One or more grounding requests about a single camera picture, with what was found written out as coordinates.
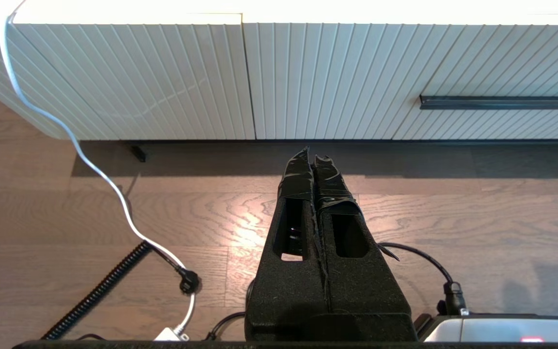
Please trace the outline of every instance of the black coiled cable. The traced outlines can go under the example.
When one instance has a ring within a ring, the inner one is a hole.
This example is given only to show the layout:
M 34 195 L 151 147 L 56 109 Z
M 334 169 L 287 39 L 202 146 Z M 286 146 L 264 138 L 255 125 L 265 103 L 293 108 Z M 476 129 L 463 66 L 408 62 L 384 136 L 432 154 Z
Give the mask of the black coiled cable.
M 75 307 L 60 319 L 55 326 L 42 336 L 44 340 L 56 340 L 62 338 L 77 321 L 84 317 L 93 307 L 95 307 L 106 296 L 126 274 L 153 250 L 145 240 L 137 245 L 133 251 L 124 257 L 100 283 Z

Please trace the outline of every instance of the wooden floor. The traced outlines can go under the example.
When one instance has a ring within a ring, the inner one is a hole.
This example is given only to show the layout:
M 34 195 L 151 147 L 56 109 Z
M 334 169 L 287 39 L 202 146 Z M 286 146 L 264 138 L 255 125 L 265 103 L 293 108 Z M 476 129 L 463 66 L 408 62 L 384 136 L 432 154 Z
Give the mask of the wooden floor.
M 300 143 L 84 148 L 122 185 L 135 222 L 203 278 L 186 333 L 200 339 L 244 309 L 277 185 Z M 312 143 L 343 170 L 378 240 L 430 253 L 477 312 L 558 315 L 558 145 Z M 37 339 L 137 243 L 111 189 L 69 141 L 0 104 L 0 349 Z M 416 317 L 434 313 L 440 274 L 411 254 L 389 261 Z M 188 304 L 151 254 L 66 338 L 151 340 Z M 242 340 L 242 321 L 223 334 Z

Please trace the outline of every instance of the black cabinet leg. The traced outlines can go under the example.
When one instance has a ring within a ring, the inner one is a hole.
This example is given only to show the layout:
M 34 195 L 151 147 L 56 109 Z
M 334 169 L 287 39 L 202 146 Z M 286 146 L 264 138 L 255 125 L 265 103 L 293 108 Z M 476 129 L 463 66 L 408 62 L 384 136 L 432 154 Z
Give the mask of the black cabinet leg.
M 140 162 L 146 162 L 146 153 L 138 145 L 131 145 L 130 151 L 133 155 L 135 155 L 137 160 Z

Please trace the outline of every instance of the white cable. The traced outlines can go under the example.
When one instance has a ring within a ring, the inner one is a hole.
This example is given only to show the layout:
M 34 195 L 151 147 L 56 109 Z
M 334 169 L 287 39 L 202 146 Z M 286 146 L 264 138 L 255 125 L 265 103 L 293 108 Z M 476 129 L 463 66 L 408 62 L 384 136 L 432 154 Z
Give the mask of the white cable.
M 73 146 L 75 146 L 75 150 L 77 151 L 77 154 L 83 160 L 83 162 L 86 163 L 87 166 L 89 166 L 92 170 L 94 170 L 94 172 L 96 172 L 100 177 L 102 177 L 102 179 L 104 179 L 104 181 L 106 181 L 111 186 L 111 188 L 113 188 L 113 191 L 115 192 L 115 194 L 117 194 L 118 198 L 120 199 L 120 203 L 122 203 L 122 208 L 124 208 L 124 215 L 126 216 L 126 221 L 128 221 L 128 225 L 130 225 L 130 228 L 133 230 L 135 235 L 137 235 L 141 240 L 147 241 L 150 245 L 153 245 L 158 250 L 160 250 L 161 252 L 166 254 L 166 256 L 171 258 L 180 267 L 186 269 L 186 267 L 184 267 L 184 264 L 182 263 L 182 261 L 180 261 L 178 259 L 178 257 L 175 256 L 175 254 L 172 254 L 171 251 L 169 251 L 167 248 L 162 247 L 159 243 L 157 243 L 153 240 L 150 240 L 148 237 L 144 236 L 144 234 L 142 234 L 137 229 L 137 227 L 135 227 L 135 224 L 133 223 L 133 219 L 130 216 L 130 210 L 128 209 L 128 204 L 126 203 L 126 199 L 124 199 L 124 195 L 122 195 L 122 192 L 115 185 L 115 183 L 113 181 L 111 181 L 111 179 L 104 172 L 102 172 L 102 170 L 100 170 L 100 168 L 98 168 L 95 164 L 93 164 L 85 156 L 85 154 L 81 150 L 81 147 L 79 145 L 79 141 L 77 141 L 77 137 L 75 136 L 73 131 L 71 131 L 71 129 L 66 124 L 64 124 L 64 122 L 62 122 L 60 119 L 51 115 L 51 113 L 49 113 L 49 112 L 47 112 L 43 109 L 40 109 L 37 106 L 34 106 L 31 102 L 29 102 L 29 100 L 27 100 L 25 95 L 23 95 L 23 92 L 21 91 L 20 86 L 18 85 L 18 81 L 16 80 L 16 74 L 14 73 L 14 69 L 12 67 L 10 54 L 8 52 L 8 49 L 7 49 L 7 38 L 6 38 L 7 25 L 12 23 L 12 20 L 13 20 L 14 16 L 16 15 L 17 9 L 15 9 L 13 11 L 13 13 L 11 13 L 8 17 L 6 17 L 6 19 L 2 23 L 0 23 L 0 50 L 1 50 L 1 57 L 3 58 L 3 61 L 4 61 L 4 66 L 6 67 L 6 72 L 8 74 L 8 77 L 10 78 L 10 83 L 12 84 L 12 87 L 14 89 L 14 92 L 16 92 L 16 95 L 18 96 L 18 99 L 20 99 L 20 101 L 23 102 L 23 104 L 25 104 L 25 106 L 27 106 L 27 108 L 29 108 L 29 109 L 31 109 L 31 110 L 33 110 L 33 111 L 35 111 L 35 112 L 37 112 L 41 115 L 44 115 L 44 117 L 46 117 L 47 119 L 55 122 L 61 128 L 63 128 L 64 131 L 66 131 L 66 133 L 68 133 L 68 137 L 73 142 Z M 188 312 L 186 313 L 186 316 L 184 316 L 184 320 L 182 320 L 180 325 L 178 325 L 174 329 L 174 331 L 177 332 L 177 334 L 181 334 L 182 331 L 184 331 L 184 327 L 186 327 L 186 325 L 188 324 L 188 321 L 191 319 L 194 307 L 195 307 L 195 293 L 193 292 L 190 295 L 190 303 L 188 305 Z

